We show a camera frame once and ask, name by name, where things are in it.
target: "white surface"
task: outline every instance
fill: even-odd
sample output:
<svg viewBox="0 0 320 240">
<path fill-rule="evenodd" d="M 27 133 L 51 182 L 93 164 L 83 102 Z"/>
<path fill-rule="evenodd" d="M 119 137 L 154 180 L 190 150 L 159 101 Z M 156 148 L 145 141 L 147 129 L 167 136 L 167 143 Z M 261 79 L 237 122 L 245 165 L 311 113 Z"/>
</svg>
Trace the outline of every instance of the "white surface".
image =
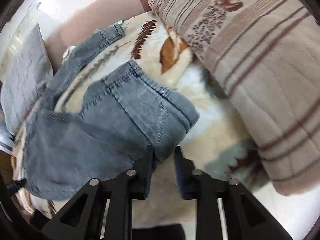
<svg viewBox="0 0 320 240">
<path fill-rule="evenodd" d="M 19 49 L 23 38 L 39 22 L 46 39 L 76 11 L 95 0 L 25 0 L 0 33 L 0 79 L 12 50 Z M 255 196 L 276 217 L 294 240 L 302 240 L 320 215 L 320 185 L 302 195 L 281 196 L 271 185 L 265 185 Z M 195 239 L 195 224 L 183 224 L 187 239 Z"/>
</svg>

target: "gray cloth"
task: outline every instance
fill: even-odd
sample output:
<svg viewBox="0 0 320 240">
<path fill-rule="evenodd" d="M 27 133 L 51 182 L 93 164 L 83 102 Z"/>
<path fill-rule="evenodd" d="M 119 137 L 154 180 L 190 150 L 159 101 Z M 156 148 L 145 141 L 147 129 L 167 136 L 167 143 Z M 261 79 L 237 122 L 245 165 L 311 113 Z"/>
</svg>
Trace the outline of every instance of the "gray cloth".
<svg viewBox="0 0 320 240">
<path fill-rule="evenodd" d="M 112 179 L 130 169 L 150 144 L 157 165 L 198 120 L 184 96 L 149 78 L 133 60 L 92 84 L 81 111 L 53 111 L 77 73 L 123 35 L 120 25 L 94 34 L 74 49 L 50 82 L 27 123 L 23 166 L 31 194 L 70 198 L 91 178 Z"/>
<path fill-rule="evenodd" d="M 8 131 L 16 134 L 44 91 L 53 71 L 37 24 L 10 62 L 1 88 L 1 106 Z"/>
</svg>

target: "gray pillow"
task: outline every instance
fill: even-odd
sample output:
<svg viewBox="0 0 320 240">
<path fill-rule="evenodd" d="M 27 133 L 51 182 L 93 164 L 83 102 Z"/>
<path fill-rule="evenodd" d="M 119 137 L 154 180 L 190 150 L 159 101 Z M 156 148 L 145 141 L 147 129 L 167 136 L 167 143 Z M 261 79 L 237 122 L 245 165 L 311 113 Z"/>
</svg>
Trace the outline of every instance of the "gray pillow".
<svg viewBox="0 0 320 240">
<path fill-rule="evenodd" d="M 1 106 L 8 131 L 16 134 L 53 71 L 37 24 L 23 43 L 9 68 L 1 88 Z"/>
</svg>

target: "silver rivet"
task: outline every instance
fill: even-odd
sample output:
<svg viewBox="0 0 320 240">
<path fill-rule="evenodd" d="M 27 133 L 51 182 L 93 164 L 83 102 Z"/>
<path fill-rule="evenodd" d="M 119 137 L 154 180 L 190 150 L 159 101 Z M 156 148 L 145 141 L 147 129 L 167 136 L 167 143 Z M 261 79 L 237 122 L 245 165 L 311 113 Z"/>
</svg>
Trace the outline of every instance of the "silver rivet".
<svg viewBox="0 0 320 240">
<path fill-rule="evenodd" d="M 229 184 L 235 186 L 239 184 L 239 181 L 236 178 L 231 178 L 229 179 Z"/>
<path fill-rule="evenodd" d="M 128 170 L 127 171 L 127 175 L 128 176 L 134 176 L 134 175 L 136 175 L 137 174 L 137 172 L 135 171 L 135 170 Z"/>
<path fill-rule="evenodd" d="M 191 173 L 195 176 L 200 176 L 202 175 L 203 172 L 201 170 L 195 169 L 195 170 L 192 170 Z"/>
<path fill-rule="evenodd" d="M 89 184 L 91 186 L 97 186 L 99 184 L 99 180 L 98 179 L 92 179 L 89 181 Z"/>
</svg>

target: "denim shirt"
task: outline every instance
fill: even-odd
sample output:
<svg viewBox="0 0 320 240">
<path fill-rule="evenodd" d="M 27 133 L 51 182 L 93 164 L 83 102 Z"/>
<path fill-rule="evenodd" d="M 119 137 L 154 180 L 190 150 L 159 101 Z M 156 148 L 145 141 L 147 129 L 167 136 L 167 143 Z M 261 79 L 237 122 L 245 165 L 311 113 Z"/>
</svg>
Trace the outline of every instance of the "denim shirt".
<svg viewBox="0 0 320 240">
<path fill-rule="evenodd" d="M 149 78 L 134 60 L 93 83 L 79 112 L 54 112 L 78 73 L 124 35 L 114 24 L 77 46 L 39 100 L 26 123 L 23 167 L 31 194 L 70 198 L 92 178 L 108 180 L 130 169 L 150 144 L 156 166 L 197 122 L 184 96 Z"/>
</svg>

